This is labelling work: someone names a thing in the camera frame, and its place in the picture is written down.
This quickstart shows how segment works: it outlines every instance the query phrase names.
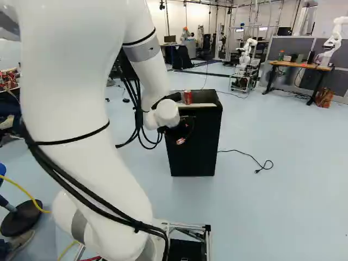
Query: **white robot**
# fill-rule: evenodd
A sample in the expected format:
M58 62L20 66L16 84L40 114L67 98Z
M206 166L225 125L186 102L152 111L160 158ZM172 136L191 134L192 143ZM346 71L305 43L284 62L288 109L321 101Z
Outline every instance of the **white robot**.
M203 48L203 40L204 40L204 25L198 25L197 30L197 43L199 48Z
M320 66L327 67L330 59L335 51L337 51L341 47L342 42L342 25L348 24L348 17L341 16L337 17L333 20L335 24L331 37L324 43L323 48L328 49L325 53L320 53L316 56L315 62L320 64Z
M182 32L181 37L180 37L181 43L183 43L185 40L187 40L188 37L191 37L191 34L190 34L187 26L185 26L183 28L183 32Z
M237 50L241 51L241 56L239 57L239 65L235 67L235 74L244 75L245 68L250 63L250 52L251 47L257 45L257 40L254 40L252 38L249 38L246 40L246 43L244 44L243 48L237 48Z
M91 190L137 221L155 223L148 197L115 149L104 100L108 74L123 46L144 87L145 127L179 123L177 103L163 99L169 94L169 80L146 0L2 0L0 4L14 6L18 14L21 109L27 131L34 141L51 144L35 146L55 168L82 184L84 189L72 187L104 213L62 190L53 202L56 223L109 261L136 260L144 252L146 260L160 260L163 248L149 244L148 233L107 218L115 211L86 192ZM83 137L95 130L99 131Z

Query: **metal frame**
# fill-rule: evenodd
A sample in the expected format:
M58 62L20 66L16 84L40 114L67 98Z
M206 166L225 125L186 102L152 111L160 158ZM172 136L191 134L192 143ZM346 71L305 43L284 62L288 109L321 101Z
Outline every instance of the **metal frame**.
M186 224L186 223L175 223L160 221L162 229L166 232L168 239L170 239L170 234L174 231L179 231L201 243L205 243L206 248L206 261L212 261L212 231L210 225L196 225L196 224ZM79 250L73 261L80 261L86 247L80 244Z

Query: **wooden desk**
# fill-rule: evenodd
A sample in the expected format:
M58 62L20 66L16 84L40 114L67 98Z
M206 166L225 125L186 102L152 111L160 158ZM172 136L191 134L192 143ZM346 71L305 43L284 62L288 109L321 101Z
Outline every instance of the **wooden desk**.
M274 78L276 77L276 70L279 66L283 66L283 67L299 67L299 68L305 68L305 69L310 69L310 70L317 70L320 72L320 78L319 81L313 91L313 94L310 98L310 100L307 102L307 105L311 105L314 100L315 100L315 96L316 93L318 92L318 89L320 87L320 84L322 83L322 80L324 78L324 75L326 72L331 72L333 70L332 67L322 67L322 66L318 66L318 64L307 64L307 63L294 63L291 61L270 61L270 65L272 65L272 71L270 74L270 79L268 81L267 84L267 89L262 93L262 94L268 94L269 92L273 91L275 88L272 88L272 82L274 80Z
M331 72L332 70L332 67L321 67L321 66L318 66L318 64L307 64L307 63L298 64L292 61L270 61L270 65L284 66L284 67L300 67L300 68L313 69L318 71L327 71L327 72Z

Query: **can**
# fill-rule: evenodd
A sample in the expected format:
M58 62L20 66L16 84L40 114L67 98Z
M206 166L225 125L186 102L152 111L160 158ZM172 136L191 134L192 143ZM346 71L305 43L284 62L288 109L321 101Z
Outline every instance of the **can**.
M192 92L190 90L184 91L184 103L187 105L192 103Z

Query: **black box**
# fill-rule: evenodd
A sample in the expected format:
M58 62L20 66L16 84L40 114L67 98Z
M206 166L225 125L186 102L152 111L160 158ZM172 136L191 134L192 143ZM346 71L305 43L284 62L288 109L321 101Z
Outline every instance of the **black box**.
M180 105L180 116L193 116L194 128L186 142L165 138L172 176L213 176L218 154L222 105L215 90L192 90L191 105Z

